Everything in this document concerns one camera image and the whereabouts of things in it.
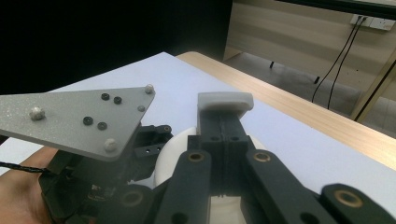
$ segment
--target wire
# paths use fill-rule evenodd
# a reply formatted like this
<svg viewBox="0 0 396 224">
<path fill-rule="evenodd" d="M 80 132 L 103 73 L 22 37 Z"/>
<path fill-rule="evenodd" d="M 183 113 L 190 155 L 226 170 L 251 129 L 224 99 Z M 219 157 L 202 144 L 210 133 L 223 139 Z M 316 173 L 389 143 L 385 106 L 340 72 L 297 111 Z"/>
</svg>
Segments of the wire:
<svg viewBox="0 0 396 224">
<path fill-rule="evenodd" d="M 30 167 L 30 166 L 21 166 L 18 164 L 14 163 L 7 163 L 7 162 L 2 162 L 0 161 L 0 167 L 6 167 L 8 169 L 12 170 L 19 170 L 19 171 L 24 171 L 28 173 L 46 173 L 49 172 L 46 168 L 35 168 L 35 167 Z"/>
<path fill-rule="evenodd" d="M 363 20 L 361 21 L 361 23 L 359 23 L 359 26 L 358 26 L 358 28 L 356 29 L 356 32 L 355 32 L 355 34 L 353 35 L 352 40 L 350 41 L 349 47 L 348 47 L 348 49 L 347 49 L 347 51 L 346 51 L 346 55 L 344 55 L 343 61 L 341 61 L 340 66 L 338 67 L 337 75 L 335 76 L 334 82 L 332 83 L 332 90 L 334 89 L 335 82 L 337 81 L 338 75 L 340 75 L 341 67 L 343 66 L 344 60 L 346 59 L 346 57 L 347 57 L 347 55 L 348 55 L 348 53 L 349 53 L 350 48 L 352 47 L 353 41 L 355 40 L 355 37 L 356 37 L 356 34 L 358 33 L 359 29 L 361 28 L 361 24 L 362 24 L 365 20 L 366 20 L 366 18 L 363 18 Z M 327 103 L 327 109 L 330 108 L 330 100 L 332 99 L 332 90 L 330 91 L 330 97 L 329 97 L 329 102 Z"/>
<path fill-rule="evenodd" d="M 356 26 L 358 25 L 358 22 L 361 20 L 361 16 L 358 17 L 358 19 L 355 22 L 355 25 L 353 26 L 352 31 L 349 34 L 349 37 L 347 38 L 347 41 L 343 47 L 343 49 L 341 49 L 341 52 L 338 54 L 337 59 L 334 61 L 334 63 L 332 64 L 332 67 L 329 69 L 329 72 L 327 72 L 326 76 L 324 76 L 324 78 L 319 82 L 317 88 L 314 91 L 314 94 L 312 95 L 312 100 L 311 102 L 314 103 L 314 99 L 315 99 L 315 95 L 317 94 L 317 91 L 320 87 L 320 85 L 322 84 L 322 82 L 324 81 L 324 79 L 326 79 L 326 77 L 330 74 L 330 72 L 332 71 L 332 69 L 334 68 L 335 64 L 337 63 L 338 59 L 340 58 L 341 54 L 344 52 L 344 49 L 347 47 L 347 43 L 349 42 L 350 37 L 352 37 L 353 32 L 355 31 Z"/>
</svg>

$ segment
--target power outlet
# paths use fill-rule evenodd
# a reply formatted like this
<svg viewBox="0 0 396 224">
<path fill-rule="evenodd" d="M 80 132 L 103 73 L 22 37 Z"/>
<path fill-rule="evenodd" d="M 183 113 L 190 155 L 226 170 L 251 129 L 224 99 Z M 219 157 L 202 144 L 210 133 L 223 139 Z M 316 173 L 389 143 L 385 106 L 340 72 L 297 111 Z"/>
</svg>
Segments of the power outlet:
<svg viewBox="0 0 396 224">
<path fill-rule="evenodd" d="M 381 29 L 381 30 L 390 30 L 393 26 L 395 21 L 391 20 L 386 20 L 386 19 L 380 19 L 380 18 L 374 18 L 373 21 L 370 23 L 370 27 L 375 28 L 375 29 Z"/>
<path fill-rule="evenodd" d="M 363 20 L 363 18 L 366 18 L 366 20 L 361 24 L 361 20 L 358 22 L 358 25 L 361 24 L 361 26 L 367 26 L 370 27 L 370 24 L 373 21 L 373 17 L 368 17 L 368 16 L 363 16 L 363 15 L 353 15 L 352 20 L 350 21 L 351 24 L 355 24 L 356 21 L 358 20 L 358 18 L 361 17 L 361 20 Z"/>
</svg>

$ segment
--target gray metal plate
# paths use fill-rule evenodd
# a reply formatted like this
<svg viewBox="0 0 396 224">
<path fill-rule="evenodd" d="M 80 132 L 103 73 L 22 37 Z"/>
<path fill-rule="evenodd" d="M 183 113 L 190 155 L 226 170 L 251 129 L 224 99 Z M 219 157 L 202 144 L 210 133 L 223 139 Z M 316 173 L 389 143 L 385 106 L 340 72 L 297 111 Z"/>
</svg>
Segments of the gray metal plate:
<svg viewBox="0 0 396 224">
<path fill-rule="evenodd" d="M 109 100 L 103 100 L 102 93 L 108 93 Z M 144 87 L 2 95 L 0 134 L 114 161 L 125 149 L 154 95 L 155 92 L 146 93 Z M 119 105 L 114 103 L 116 96 L 122 99 Z M 44 109 L 45 117 L 31 120 L 29 112 L 36 106 Z M 83 123 L 85 117 L 93 119 L 92 125 Z M 99 122 L 105 122 L 107 128 L 99 130 Z M 114 150 L 106 150 L 107 139 L 115 140 Z"/>
</svg>

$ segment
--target wooden table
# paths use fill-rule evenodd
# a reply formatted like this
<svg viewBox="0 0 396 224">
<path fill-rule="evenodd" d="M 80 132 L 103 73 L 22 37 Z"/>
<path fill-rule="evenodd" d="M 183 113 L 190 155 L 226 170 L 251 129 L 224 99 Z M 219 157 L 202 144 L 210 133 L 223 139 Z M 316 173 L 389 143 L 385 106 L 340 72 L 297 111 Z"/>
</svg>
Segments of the wooden table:
<svg viewBox="0 0 396 224">
<path fill-rule="evenodd" d="M 221 81 L 396 170 L 396 139 L 197 52 L 177 56 Z"/>
</svg>

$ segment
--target wall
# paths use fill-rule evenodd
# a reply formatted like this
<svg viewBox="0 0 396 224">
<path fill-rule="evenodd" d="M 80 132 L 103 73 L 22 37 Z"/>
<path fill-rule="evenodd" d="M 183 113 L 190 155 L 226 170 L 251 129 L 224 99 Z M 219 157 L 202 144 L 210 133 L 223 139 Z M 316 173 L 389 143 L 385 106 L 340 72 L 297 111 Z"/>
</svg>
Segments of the wall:
<svg viewBox="0 0 396 224">
<path fill-rule="evenodd" d="M 347 41 L 352 16 L 272 0 L 237 0 L 227 45 L 324 77 Z M 361 27 L 337 82 L 368 90 L 394 50 L 395 27 L 388 32 Z M 388 88 L 384 96 L 396 100 L 396 89 Z"/>
</svg>

